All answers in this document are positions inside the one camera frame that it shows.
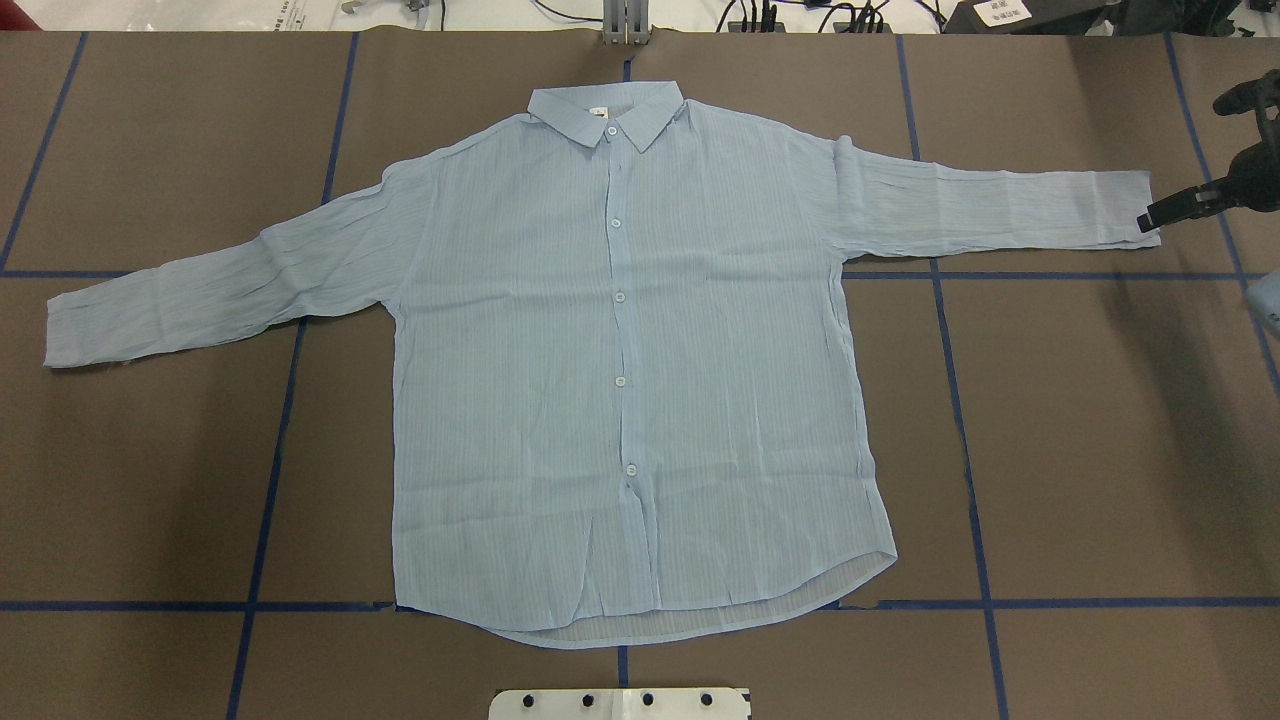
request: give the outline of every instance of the shirt sleeve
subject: shirt sleeve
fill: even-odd
[[[845,258],[1160,245],[1135,220],[1151,204],[1147,172],[956,170],[803,133],[791,150],[801,202]]]
[[[59,295],[49,301],[45,366],[221,345],[302,315],[388,302],[425,234],[428,181],[421,161],[397,163],[378,186],[244,245]]]

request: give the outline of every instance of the metal bracket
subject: metal bracket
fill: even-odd
[[[649,42],[649,0],[604,0],[604,44]]]
[[[741,688],[502,691],[489,720],[750,720]]]

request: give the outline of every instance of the blue grid line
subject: blue grid line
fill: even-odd
[[[351,78],[356,72],[356,51],[360,47],[360,33],[351,33],[351,46],[347,49],[347,70],[343,74],[342,95],[338,99],[338,118],[333,128],[333,143],[329,147],[329,167],[325,170],[324,192],[320,204],[333,199],[333,177],[338,169],[338,151],[342,146],[342,128],[347,117],[347,101],[351,97]],[[284,457],[284,438],[289,430],[289,416],[293,413],[293,395],[298,379],[298,359],[302,356],[302,341],[306,338],[307,319],[298,320],[297,336],[293,340],[293,356],[289,360],[289,377],[284,386],[284,407],[280,410],[280,427],[275,436],[275,454],[271,459],[271,475],[266,487],[266,501],[262,507],[262,524],[259,528],[257,551],[253,555],[253,574],[250,579],[248,602],[244,624],[241,628],[239,650],[236,652],[236,669],[232,674],[232,689],[227,698],[227,720],[234,720],[239,711],[239,694],[244,684],[244,669],[248,665],[248,648],[253,639],[253,618],[259,591],[262,585],[262,568],[266,562],[266,546],[271,534],[271,516],[275,512],[275,497],[280,486],[280,468]]]
[[[906,135],[911,138],[911,159],[920,159],[920,136],[915,132],[915,102],[911,101],[911,81],[906,70],[906,42],[895,35],[897,45],[897,74],[902,81],[902,105],[906,108]]]
[[[1117,607],[1280,607],[1280,597],[1076,597],[992,601],[996,610],[1084,610]]]
[[[937,611],[937,610],[1114,610],[1161,607],[1280,607],[1272,596],[1210,597],[1028,597],[1005,600],[882,600],[874,606],[842,605],[842,612]]]
[[[1280,596],[1204,596],[1204,597],[1029,597],[993,598],[995,610],[1114,610],[1162,607],[1256,607],[1280,609]],[[923,612],[986,610],[982,600],[882,600],[873,606],[828,603],[819,612]],[[0,612],[430,612],[379,601],[187,601],[187,600],[0,600]],[[618,684],[627,687],[627,651],[618,647]]]
[[[22,197],[18,199],[18,209],[13,213],[13,222],[9,223],[9,234],[4,238],[4,249],[0,249],[0,270],[9,263],[9,252],[18,240],[18,228],[22,225],[22,217],[27,214],[27,202],[31,200],[31,191],[36,187],[36,176],[40,167],[45,164],[45,151],[49,150],[49,141],[54,137],[54,128],[58,127],[58,118],[63,115],[63,105],[67,104],[67,95],[72,90],[72,81],[76,78],[76,69],[79,68],[81,56],[84,55],[84,44],[88,42],[88,33],[82,32],[79,42],[76,44],[76,53],[67,65],[67,77],[63,78],[63,87],[58,91],[58,101],[54,102],[54,111],[49,115],[49,124],[45,126],[45,135],[40,138],[40,149],[36,150],[36,159],[31,163],[31,172],[27,174],[27,184],[22,187]]]
[[[1231,281],[1235,273],[1123,273],[1123,272],[1025,272],[1025,270],[845,270],[846,281],[931,281],[937,275],[945,281]],[[1247,274],[1261,278],[1262,273]]]
[[[118,278],[133,270],[0,270],[0,278]]]
[[[911,102],[911,82],[908,72],[906,44],[902,36],[895,36],[897,45],[897,69],[902,78],[902,102],[906,105],[906,131],[911,137],[911,159],[920,159],[920,142],[915,127],[915,110]],[[946,302],[942,296],[942,275],[937,258],[929,259],[929,275],[933,282],[933,304],[938,313],[938,332],[942,340],[942,359],[947,368],[947,384],[951,389],[951,410],[955,416],[956,432],[960,434],[960,448],[964,455],[964,482],[969,493],[969,532],[973,537],[973,553],[978,566],[978,589],[982,592],[982,615],[987,628],[987,651],[991,656],[991,678],[996,691],[996,710],[1000,720],[1009,720],[1009,698],[1005,693],[1005,670],[1000,659],[1000,637],[996,633],[996,611],[991,605],[991,582],[987,575],[987,553],[982,542],[982,520],[978,516],[978,491],[973,483],[973,462],[969,456],[969,437],[964,427],[964,411],[960,407],[960,386],[956,380],[955,355],[951,351],[951,329],[947,325]]]
[[[631,670],[627,665],[627,646],[618,646],[618,687],[631,687]]]
[[[1178,67],[1178,51],[1174,49],[1174,36],[1165,33],[1165,54],[1169,56],[1169,72],[1174,76],[1174,90],[1178,91],[1178,104],[1183,110],[1183,122],[1187,123],[1187,133],[1190,136],[1192,147],[1196,150],[1196,161],[1199,163],[1201,176],[1204,182],[1211,182],[1213,174],[1208,169],[1208,160],[1204,158],[1204,147],[1201,145],[1199,133],[1196,131],[1196,119],[1192,117],[1190,105],[1187,102],[1187,90],[1183,87],[1183,73]],[[1240,283],[1240,292],[1248,288],[1244,265],[1240,263],[1240,252],[1235,246],[1235,237],[1231,234],[1231,225],[1226,222],[1226,215],[1219,213],[1217,228],[1222,233],[1222,242],[1226,243],[1226,254],[1231,258],[1231,266],[1235,269],[1235,279]],[[1271,346],[1267,343],[1267,334],[1262,329],[1262,323],[1249,314],[1253,324],[1253,336],[1258,341],[1262,352],[1262,361],[1267,366],[1267,375],[1271,378],[1271,391],[1280,398],[1280,370],[1276,369],[1275,356],[1271,355]]]

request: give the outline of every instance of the long-sleeve button-up shirt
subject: long-sleeve button-up shirt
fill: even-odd
[[[401,605],[549,647],[792,618],[891,565],[864,254],[1134,249],[1147,174],[965,172],[694,100],[540,90],[380,184],[49,302],[46,365],[396,319]]]

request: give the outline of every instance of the white label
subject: white label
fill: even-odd
[[[276,32],[282,29],[311,29],[307,26],[307,0],[280,0],[280,12],[275,15]]]
[[[991,0],[989,3],[974,3],[973,9],[978,12],[978,18],[987,27],[1006,26],[1025,20],[1032,17],[1023,0]]]

